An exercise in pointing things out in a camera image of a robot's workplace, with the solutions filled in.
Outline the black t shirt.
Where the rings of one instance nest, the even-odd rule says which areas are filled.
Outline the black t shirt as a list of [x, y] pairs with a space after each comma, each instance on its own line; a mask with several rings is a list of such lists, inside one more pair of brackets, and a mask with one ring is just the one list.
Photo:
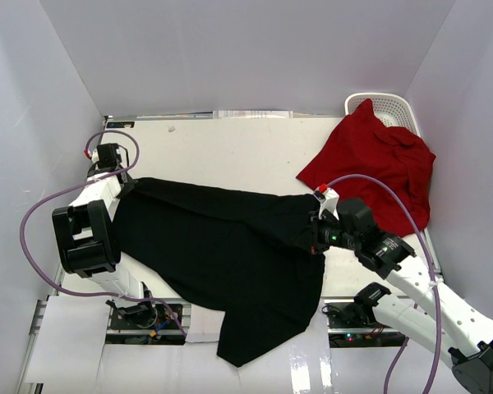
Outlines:
[[184, 300], [223, 312], [217, 354], [240, 367], [304, 332], [325, 258], [311, 251], [311, 195], [141, 178], [113, 219], [121, 250]]

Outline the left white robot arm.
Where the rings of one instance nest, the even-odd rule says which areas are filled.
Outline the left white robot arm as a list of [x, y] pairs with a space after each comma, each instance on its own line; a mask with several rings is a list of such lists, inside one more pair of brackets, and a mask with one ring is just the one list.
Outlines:
[[136, 185], [125, 172], [112, 174], [123, 169], [123, 150], [119, 144], [100, 144], [89, 154], [87, 179], [92, 183], [70, 205], [53, 210], [53, 229], [66, 273], [113, 293], [108, 304], [117, 316], [147, 329], [158, 319], [157, 307], [148, 300], [151, 292], [144, 282], [120, 264], [122, 251], [111, 219], [121, 197]]

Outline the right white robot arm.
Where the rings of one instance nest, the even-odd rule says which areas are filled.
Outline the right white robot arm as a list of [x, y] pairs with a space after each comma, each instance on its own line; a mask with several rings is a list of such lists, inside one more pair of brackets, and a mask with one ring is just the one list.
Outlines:
[[401, 332], [438, 357], [470, 393], [493, 393], [493, 320], [474, 309], [439, 278], [404, 239], [381, 230], [361, 199], [340, 201], [332, 191], [317, 196], [311, 214], [312, 249], [351, 250], [384, 280], [354, 297], [355, 319]]

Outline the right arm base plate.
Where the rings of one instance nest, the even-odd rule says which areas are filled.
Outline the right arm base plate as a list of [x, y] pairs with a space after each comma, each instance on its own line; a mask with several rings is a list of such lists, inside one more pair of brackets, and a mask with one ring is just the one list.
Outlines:
[[405, 339], [354, 302], [326, 303], [321, 313], [327, 318], [331, 349], [396, 347]]

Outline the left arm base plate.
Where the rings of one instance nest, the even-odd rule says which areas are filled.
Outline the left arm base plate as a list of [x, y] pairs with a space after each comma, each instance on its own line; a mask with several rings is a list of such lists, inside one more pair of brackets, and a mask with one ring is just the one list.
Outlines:
[[153, 345], [181, 346], [190, 320], [188, 305], [169, 304], [169, 309], [161, 303], [142, 302], [126, 308], [117, 307], [114, 301], [110, 306], [105, 343], [109, 345]]

